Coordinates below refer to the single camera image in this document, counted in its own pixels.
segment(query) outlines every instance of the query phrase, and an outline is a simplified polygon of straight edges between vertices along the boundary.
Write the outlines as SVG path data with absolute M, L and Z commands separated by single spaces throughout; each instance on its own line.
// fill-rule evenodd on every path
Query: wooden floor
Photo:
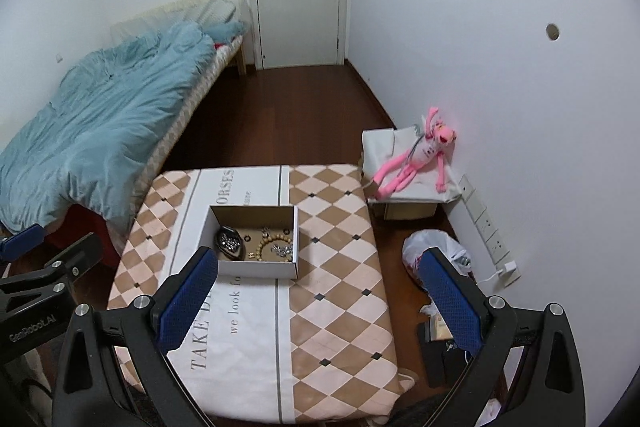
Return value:
M 388 126 L 388 117 L 346 66 L 258 71 L 244 78 L 227 69 L 196 110 L 164 170 L 357 163 L 362 131 Z M 420 376 L 416 386 L 398 401 L 399 407 L 405 407 L 442 390 L 429 388 L 424 374 L 415 328 L 426 320 L 418 310 L 427 297 L 402 266 L 402 243 L 415 230 L 452 230 L 442 211 L 423 221 L 372 222 L 398 365 Z M 38 255 L 26 257 L 14 273 L 42 267 L 52 253 L 40 251 Z M 112 269 L 102 265 L 92 269 L 76 287 L 79 301 L 104 309 L 113 275 Z M 55 367 L 55 360 L 49 362 L 47 366 Z M 219 419 L 216 425 L 250 424 Z

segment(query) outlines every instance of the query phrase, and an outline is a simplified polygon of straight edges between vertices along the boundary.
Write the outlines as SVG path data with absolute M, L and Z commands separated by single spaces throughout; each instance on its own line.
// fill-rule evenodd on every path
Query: blue gripper pad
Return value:
M 28 229 L 9 237 L 0 243 L 0 259 L 12 263 L 44 241 L 44 229 L 31 225 Z
M 194 257 L 198 255 L 202 256 L 201 259 L 191 269 L 190 274 L 177 289 L 159 317 L 156 344 L 158 344 L 158 348 L 163 355 L 180 347 L 204 299 L 207 298 L 213 283 L 218 277 L 218 258 L 213 250 L 200 248 Z M 177 276 L 184 276 L 183 272 L 186 269 L 190 269 L 190 264 L 191 261 Z M 162 286 L 168 283 L 172 277 L 169 277 Z
M 428 250 L 422 254 L 418 275 L 447 323 L 453 340 L 458 347 L 475 356 L 482 347 L 480 318 L 455 281 Z

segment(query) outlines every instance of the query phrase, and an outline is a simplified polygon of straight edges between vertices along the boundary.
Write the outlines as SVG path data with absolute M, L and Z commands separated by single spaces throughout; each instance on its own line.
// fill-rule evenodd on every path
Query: bed leg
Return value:
M 242 47 L 236 53 L 236 66 L 238 66 L 238 74 L 240 76 L 246 76 L 246 63 L 244 61 L 244 53 Z

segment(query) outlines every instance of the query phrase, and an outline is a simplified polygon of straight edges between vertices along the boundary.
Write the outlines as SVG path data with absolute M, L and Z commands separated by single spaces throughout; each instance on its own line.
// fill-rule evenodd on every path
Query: blue blanket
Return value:
M 0 221 L 46 227 L 79 203 L 126 237 L 134 182 L 214 54 L 186 22 L 83 58 L 0 153 Z

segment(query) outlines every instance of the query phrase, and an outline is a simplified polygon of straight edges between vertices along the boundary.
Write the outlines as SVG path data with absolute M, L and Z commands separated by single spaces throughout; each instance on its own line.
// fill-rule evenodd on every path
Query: pink stuffed animal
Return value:
M 456 132 L 443 124 L 442 120 L 436 120 L 431 126 L 433 117 L 438 112 L 437 107 L 431 107 L 429 116 L 424 124 L 424 137 L 419 137 L 414 147 L 405 153 L 391 158 L 373 176 L 372 181 L 378 186 L 382 184 L 389 172 L 400 168 L 398 175 L 384 187 L 380 187 L 375 195 L 377 200 L 383 200 L 394 192 L 405 188 L 415 178 L 418 170 L 422 169 L 431 160 L 437 158 L 438 180 L 436 190 L 443 193 L 447 190 L 447 182 L 444 171 L 444 149 L 456 140 Z

